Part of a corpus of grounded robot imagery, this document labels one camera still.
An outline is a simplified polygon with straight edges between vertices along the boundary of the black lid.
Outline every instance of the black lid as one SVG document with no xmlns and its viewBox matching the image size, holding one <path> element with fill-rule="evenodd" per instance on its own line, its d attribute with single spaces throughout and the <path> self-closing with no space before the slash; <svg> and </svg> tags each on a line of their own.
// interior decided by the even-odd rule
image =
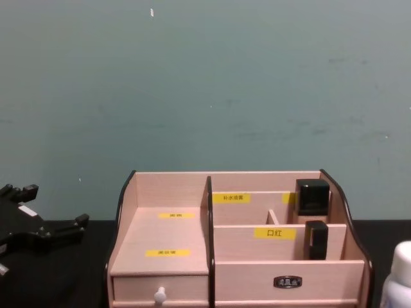
<svg viewBox="0 0 411 308">
<path fill-rule="evenodd" d="M 299 216 L 327 216 L 329 184 L 319 178 L 297 180 L 295 209 Z"/>
</svg>

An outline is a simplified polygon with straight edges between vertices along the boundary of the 口红 label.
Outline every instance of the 口红 label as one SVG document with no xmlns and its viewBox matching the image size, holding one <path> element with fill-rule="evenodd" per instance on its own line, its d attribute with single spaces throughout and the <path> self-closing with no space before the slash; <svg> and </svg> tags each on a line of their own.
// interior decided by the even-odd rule
<svg viewBox="0 0 411 308">
<path fill-rule="evenodd" d="M 256 239 L 295 239 L 297 234 L 294 228 L 255 228 Z"/>
</svg>

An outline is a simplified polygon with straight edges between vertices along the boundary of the bottle cap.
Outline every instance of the bottle cap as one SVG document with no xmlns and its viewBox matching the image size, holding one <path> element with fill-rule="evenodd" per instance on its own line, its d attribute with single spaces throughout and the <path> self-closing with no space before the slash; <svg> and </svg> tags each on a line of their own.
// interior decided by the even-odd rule
<svg viewBox="0 0 411 308">
<path fill-rule="evenodd" d="M 411 287 L 411 241 L 405 241 L 396 246 L 391 273 L 397 282 Z"/>
</svg>

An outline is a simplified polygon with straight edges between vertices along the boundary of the black table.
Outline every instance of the black table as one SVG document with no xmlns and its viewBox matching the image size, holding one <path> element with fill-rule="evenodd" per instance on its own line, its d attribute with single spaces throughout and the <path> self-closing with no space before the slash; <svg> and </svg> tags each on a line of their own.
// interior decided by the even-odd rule
<svg viewBox="0 0 411 308">
<path fill-rule="evenodd" d="M 395 246 L 411 239 L 411 221 L 354 221 L 375 269 L 373 307 L 389 274 Z M 97 308 L 113 221 L 90 221 L 82 244 L 47 255 L 15 253 L 0 262 L 10 268 L 0 281 L 0 307 Z"/>
</svg>

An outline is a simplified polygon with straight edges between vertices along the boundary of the white knob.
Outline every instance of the white knob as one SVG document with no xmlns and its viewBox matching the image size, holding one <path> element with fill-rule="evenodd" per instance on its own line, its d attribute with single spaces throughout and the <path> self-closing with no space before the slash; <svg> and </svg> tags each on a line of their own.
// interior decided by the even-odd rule
<svg viewBox="0 0 411 308">
<path fill-rule="evenodd" d="M 159 287 L 159 290 L 154 294 L 155 303 L 161 305 L 166 299 L 167 296 L 165 288 Z"/>
</svg>

